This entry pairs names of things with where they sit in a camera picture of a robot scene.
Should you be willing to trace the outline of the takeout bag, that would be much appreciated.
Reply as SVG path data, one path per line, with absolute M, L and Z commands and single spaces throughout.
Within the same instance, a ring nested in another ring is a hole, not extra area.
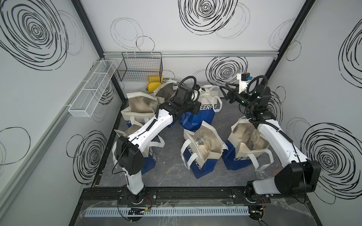
M 205 121 L 195 132 L 185 129 L 183 139 L 182 161 L 197 179 L 214 171 L 223 152 L 228 150 L 216 129 Z
M 186 113 L 179 120 L 180 125 L 189 131 L 196 131 L 203 121 L 211 124 L 217 112 L 222 109 L 222 100 L 219 96 L 218 86 L 205 85 L 201 87 L 199 102 L 200 110 L 197 115 Z
M 274 163 L 273 154 L 269 150 L 270 143 L 245 116 L 231 126 L 226 146 L 222 160 L 228 170 L 239 170 L 253 165 L 255 171 L 259 172 Z M 262 154 L 269 156 L 269 163 L 259 164 L 258 159 Z
M 168 101 L 171 97 L 174 96 L 177 90 L 177 81 L 168 80 L 167 82 L 161 84 L 156 90 L 153 92 L 152 96 L 154 96 L 159 104 L 162 104 Z
M 128 135 L 133 134 L 140 128 L 141 128 L 141 126 L 134 124 L 130 128 L 128 128 L 126 131 L 114 130 L 114 132 L 117 134 L 117 138 L 119 138 L 121 136 L 127 137 Z M 155 140 L 149 142 L 145 151 L 142 153 L 144 160 L 145 160 L 145 165 L 143 166 L 143 169 L 141 170 L 142 174 L 147 173 L 148 171 L 152 170 L 156 165 L 156 157 L 155 157 L 155 154 L 153 151 L 153 147 L 163 148 L 164 145 L 165 145 L 165 141 L 159 135 L 157 135 L 155 137 Z M 115 142 L 112 147 L 112 154 L 113 154 L 114 167 L 117 169 L 117 168 L 120 168 L 120 166 L 117 163 L 118 158 L 116 155 L 116 147 L 117 147 L 117 143 Z
M 121 111 L 126 125 L 143 126 L 156 113 L 158 100 L 156 97 L 143 92 L 127 93 L 129 106 Z

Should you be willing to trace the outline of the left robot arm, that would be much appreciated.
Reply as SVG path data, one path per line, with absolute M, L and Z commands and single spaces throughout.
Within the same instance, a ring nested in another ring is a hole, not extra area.
M 126 176 L 128 195 L 140 203 L 145 196 L 141 170 L 145 164 L 143 152 L 150 142 L 167 126 L 186 113 L 198 114 L 201 103 L 200 86 L 194 76 L 187 76 L 179 83 L 173 97 L 160 104 L 155 115 L 134 133 L 120 135 L 112 148 L 115 167 L 119 166 Z

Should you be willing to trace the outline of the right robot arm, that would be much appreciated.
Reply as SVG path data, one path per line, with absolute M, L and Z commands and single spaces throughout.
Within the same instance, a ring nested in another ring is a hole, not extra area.
M 237 102 L 245 108 L 246 120 L 271 145 L 283 167 L 275 177 L 250 181 L 252 194 L 297 197 L 314 192 L 321 165 L 310 160 L 294 145 L 267 108 L 272 96 L 267 77 L 259 75 L 252 80 L 248 78 L 248 73 L 240 74 L 239 84 L 226 83 L 220 86 L 220 90 L 230 103 Z

